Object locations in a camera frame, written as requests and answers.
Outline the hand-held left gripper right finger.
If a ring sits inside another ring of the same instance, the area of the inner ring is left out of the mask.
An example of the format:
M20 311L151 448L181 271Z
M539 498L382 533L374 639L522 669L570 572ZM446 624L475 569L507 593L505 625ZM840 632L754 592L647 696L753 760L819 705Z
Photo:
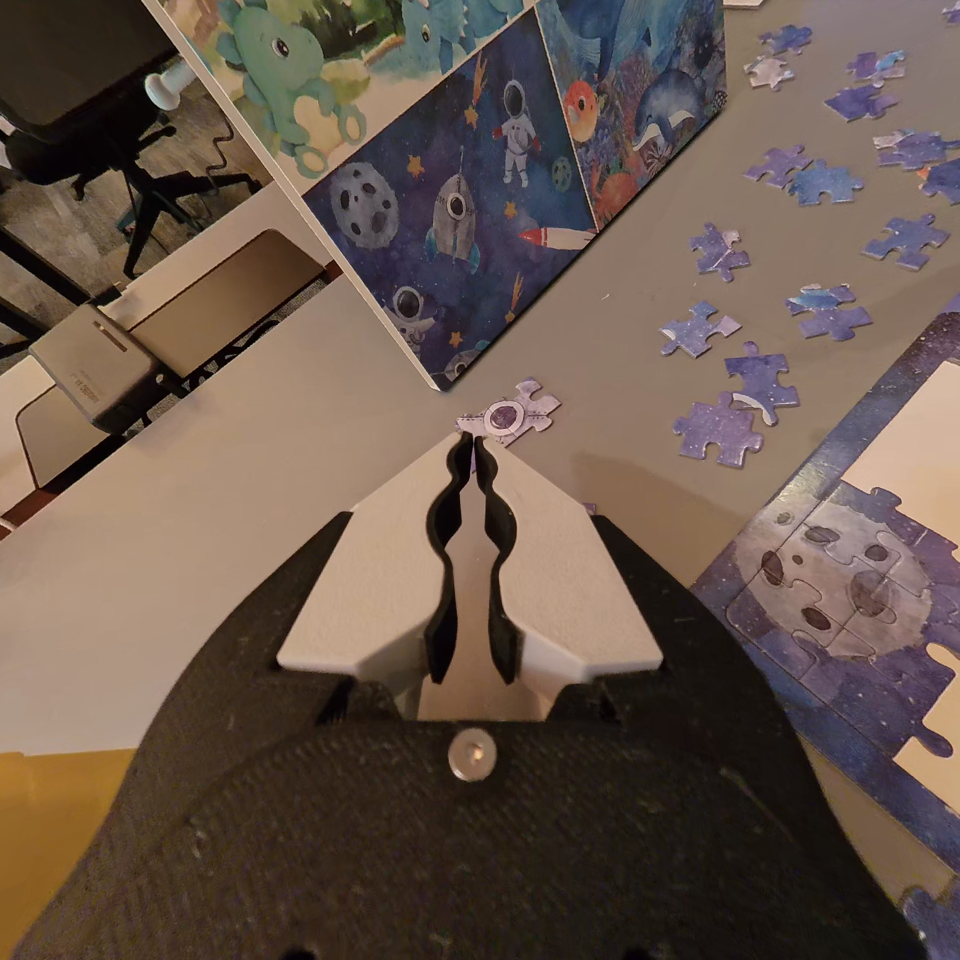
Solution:
M664 653L582 502L492 440L476 439L475 460L496 547L490 656L520 689L499 717L540 722L566 688L660 669Z

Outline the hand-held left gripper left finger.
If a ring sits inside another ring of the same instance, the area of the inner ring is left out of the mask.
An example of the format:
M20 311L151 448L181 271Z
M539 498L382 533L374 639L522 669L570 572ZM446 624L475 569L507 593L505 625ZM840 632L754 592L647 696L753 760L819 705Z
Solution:
M451 433L356 504L281 645L281 667L389 691L416 719L446 677L458 610L447 545L460 529L474 437Z

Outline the rocket window jigsaw piece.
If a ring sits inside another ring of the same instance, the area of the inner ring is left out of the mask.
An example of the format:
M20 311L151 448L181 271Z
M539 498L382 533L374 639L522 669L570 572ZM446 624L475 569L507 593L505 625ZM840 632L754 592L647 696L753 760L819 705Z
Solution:
M530 430L542 432L552 426L552 414L562 402L545 392L535 378L526 378L515 386L513 398L501 398L489 404L478 414L456 418L460 432L474 438L486 438L502 447L508 447Z

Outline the joined jigsaw puzzle pieces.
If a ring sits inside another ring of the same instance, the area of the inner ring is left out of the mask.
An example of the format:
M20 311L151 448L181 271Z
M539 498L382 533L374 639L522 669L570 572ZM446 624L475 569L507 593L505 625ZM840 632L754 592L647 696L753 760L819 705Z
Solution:
M770 504L733 544L744 587L725 617L886 756L916 739L947 759L926 718L955 673L929 647L958 656L956 547L899 505L845 482Z

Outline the heap of loose puzzle pieces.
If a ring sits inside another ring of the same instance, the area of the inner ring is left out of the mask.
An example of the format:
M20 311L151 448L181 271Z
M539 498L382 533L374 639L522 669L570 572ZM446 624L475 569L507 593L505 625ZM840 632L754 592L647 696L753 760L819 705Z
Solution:
M758 41L768 52L743 68L750 86L777 91L783 82L794 79L785 54L800 54L811 39L810 27L792 24L762 33ZM906 52L863 52L846 65L845 71L850 84L827 98L824 105L847 123L866 117L881 119L898 102L884 85L905 76ZM958 205L958 138L944 138L937 130L899 128L874 137L872 146L878 166L914 172L921 177L919 189L925 196L940 196ZM766 150L762 162L752 165L743 176L755 184L766 183L787 192L801 208L816 207L824 197L832 204L850 203L865 187L864 180L848 167L808 156L801 143L788 149ZM862 255L882 261L897 254L898 267L917 272L930 259L926 249L939 248L950 237L934 222L934 214L891 218L883 226L882 235L864 246ZM690 250L700 253L698 273L716 273L730 282L734 269L750 263L747 252L737 248L740 239L738 231L724 231L715 223L705 223L702 233L689 240ZM832 287L808 284L786 298L784 305L792 318L799 319L798 333L803 339L828 337L841 343L852 340L858 329L873 322L864 307L855 306L856 300L846 283ZM661 327L659 333L667 342L660 353L671 356L681 350L698 358L710 349L711 337L727 338L741 329L733 317L717 318L716 313L713 305L700 301L690 308L689 319L672 320ZM738 389L721 392L713 403L692 403L689 413L678 417L672 429L681 440L680 456L704 461L709 448L714 447L717 464L741 469L747 453L763 447L764 438L754 428L755 415L760 415L765 426L775 426L779 411L798 407L800 399L798 390L780 379L789 372L783 353L763 353L756 342L747 341L741 355L725 360L725 368L728 378L739 381Z

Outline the printed jigsaw puzzle box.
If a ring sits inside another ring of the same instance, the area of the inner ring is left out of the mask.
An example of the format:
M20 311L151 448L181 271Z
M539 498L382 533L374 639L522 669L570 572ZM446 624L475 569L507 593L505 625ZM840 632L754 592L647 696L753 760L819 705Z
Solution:
M145 6L438 390L727 100L722 2Z

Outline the grey power adapter box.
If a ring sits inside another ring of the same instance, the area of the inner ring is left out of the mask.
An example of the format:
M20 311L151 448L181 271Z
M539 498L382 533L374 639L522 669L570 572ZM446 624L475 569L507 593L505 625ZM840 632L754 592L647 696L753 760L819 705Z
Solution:
M107 434L124 433L169 394L158 358L91 304L78 306L28 352Z

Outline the white knob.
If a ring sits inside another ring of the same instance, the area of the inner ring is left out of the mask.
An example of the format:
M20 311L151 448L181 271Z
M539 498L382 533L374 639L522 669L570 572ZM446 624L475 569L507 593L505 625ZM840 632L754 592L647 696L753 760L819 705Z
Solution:
M182 95L197 75L189 62L181 56L159 73L151 73L143 81L143 87L150 102L163 113L178 108Z

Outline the black office chair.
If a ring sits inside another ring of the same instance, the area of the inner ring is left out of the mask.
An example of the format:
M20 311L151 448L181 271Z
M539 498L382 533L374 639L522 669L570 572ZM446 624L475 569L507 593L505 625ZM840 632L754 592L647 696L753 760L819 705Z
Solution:
M148 133L173 107L155 105L145 81L177 54L143 2L1 3L1 108L15 129L3 139L12 168L39 186L72 180L78 200L102 174L121 173L133 224L123 268L129 279L162 213L200 230L180 199L261 188L245 173L156 177L139 165L144 149L176 133L171 125Z

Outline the dark blue puzzle frame board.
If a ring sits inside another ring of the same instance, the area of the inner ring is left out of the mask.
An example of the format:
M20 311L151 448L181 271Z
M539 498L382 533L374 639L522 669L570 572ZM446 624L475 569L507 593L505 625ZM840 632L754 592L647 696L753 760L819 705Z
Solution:
M925 718L926 726L948 738L952 755L938 757L911 739L890 757L817 705L729 624L725 609L744 588L733 553L748 525L774 502L801 496L825 499L840 482L867 494L874 489L892 493L901 514L956 547L958 561L958 362L955 296L693 587L766 675L797 732L954 872L959 858L958 655L939 644L928 647L934 660L955 673Z

